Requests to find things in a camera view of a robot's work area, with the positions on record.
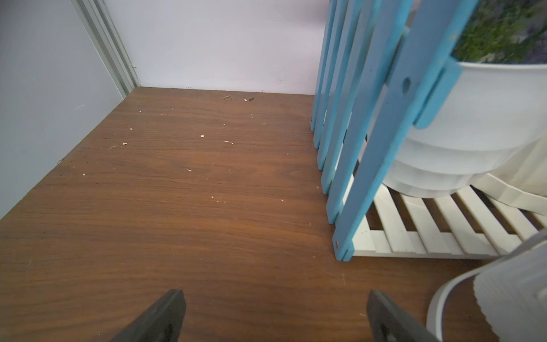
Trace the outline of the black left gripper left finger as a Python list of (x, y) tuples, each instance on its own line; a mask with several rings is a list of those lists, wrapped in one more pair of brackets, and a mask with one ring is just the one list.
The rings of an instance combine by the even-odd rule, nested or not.
[(171, 289), (122, 329), (111, 341), (177, 342), (186, 312), (181, 289)]

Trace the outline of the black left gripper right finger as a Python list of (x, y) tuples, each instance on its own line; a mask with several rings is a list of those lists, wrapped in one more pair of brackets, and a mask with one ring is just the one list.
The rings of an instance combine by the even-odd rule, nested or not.
[(370, 291), (367, 317), (374, 341), (438, 342), (432, 333), (381, 291)]

